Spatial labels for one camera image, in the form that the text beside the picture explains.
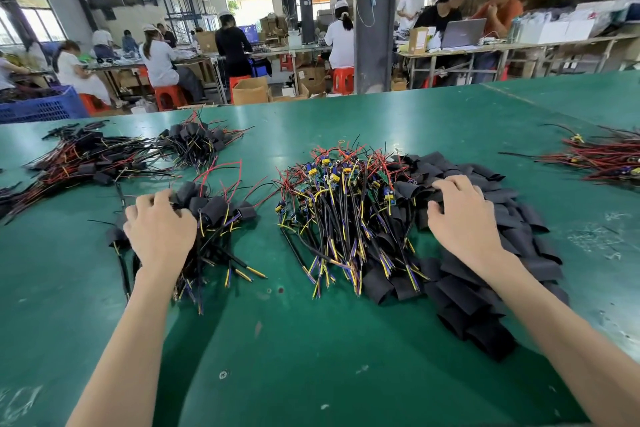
hand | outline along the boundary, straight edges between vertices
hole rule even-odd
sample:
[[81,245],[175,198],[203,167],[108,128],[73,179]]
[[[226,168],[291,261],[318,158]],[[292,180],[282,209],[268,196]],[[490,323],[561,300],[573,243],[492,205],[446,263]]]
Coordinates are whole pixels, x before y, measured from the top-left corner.
[[489,4],[489,7],[486,8],[486,15],[494,18],[498,14],[498,6],[494,3]]
[[173,211],[171,190],[139,196],[125,210],[124,232],[148,277],[175,283],[196,239],[197,222],[188,210]]
[[436,201],[429,201],[429,229],[444,248],[489,282],[492,268],[504,263],[500,257],[508,253],[500,244],[493,203],[484,200],[467,176],[450,176],[433,187],[442,191],[444,214]]

green table surface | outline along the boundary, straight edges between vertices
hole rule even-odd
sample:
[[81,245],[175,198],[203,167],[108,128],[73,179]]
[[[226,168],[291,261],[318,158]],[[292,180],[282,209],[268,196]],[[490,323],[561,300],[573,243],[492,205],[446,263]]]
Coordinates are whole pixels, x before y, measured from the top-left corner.
[[[376,148],[439,150],[453,162],[480,162],[506,174],[505,185],[536,206],[552,230],[572,307],[638,359],[637,196],[587,183],[563,167],[498,154],[557,151],[564,133],[544,123],[596,134],[589,116],[627,111],[637,78],[559,76],[212,108],[202,115],[226,119],[232,128],[255,125],[221,154],[223,162],[242,159],[244,185],[277,177],[276,167],[306,162],[315,146],[353,142],[358,135]],[[601,84],[606,92],[586,90]],[[537,101],[540,94],[552,98]],[[572,103],[576,98],[579,108]],[[606,111],[599,109],[603,105]],[[188,115],[181,110],[112,117],[104,131],[153,136]],[[627,118],[621,123],[630,126]],[[26,177],[20,166],[55,145],[40,138],[59,125],[0,126],[0,167],[6,170],[0,186]],[[220,179],[230,185],[236,178],[237,170],[229,169],[209,180],[217,187]],[[124,191],[134,195],[166,186],[167,181],[131,180]],[[268,280],[236,280],[224,289],[212,270],[203,316],[188,302],[171,307],[154,425],[510,426],[586,420],[513,318],[506,324],[523,346],[496,364],[449,333],[424,296],[379,307],[355,297],[339,278],[320,300],[312,300],[312,284],[275,224],[276,202],[268,201],[255,229],[238,231],[233,242],[235,253]],[[113,188],[85,185],[37,204],[0,229],[0,425],[61,426],[73,409],[125,306],[105,226],[87,221],[111,221],[118,209]],[[435,253],[427,234],[417,248],[421,255]]]

laptop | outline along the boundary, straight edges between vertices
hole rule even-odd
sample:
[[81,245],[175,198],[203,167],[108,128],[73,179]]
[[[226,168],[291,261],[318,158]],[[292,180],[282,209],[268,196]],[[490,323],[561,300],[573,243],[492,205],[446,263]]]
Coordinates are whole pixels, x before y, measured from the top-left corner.
[[486,19],[467,19],[447,24],[442,37],[442,49],[477,46],[484,32]]

